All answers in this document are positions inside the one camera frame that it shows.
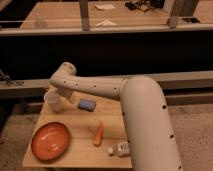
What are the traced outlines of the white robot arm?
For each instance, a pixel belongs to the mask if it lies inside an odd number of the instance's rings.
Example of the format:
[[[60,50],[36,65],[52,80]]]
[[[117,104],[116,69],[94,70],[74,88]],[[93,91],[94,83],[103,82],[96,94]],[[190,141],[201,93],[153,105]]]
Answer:
[[[62,96],[79,91],[120,102],[134,171],[183,171],[165,96],[154,79],[78,77],[64,62],[50,83]]]

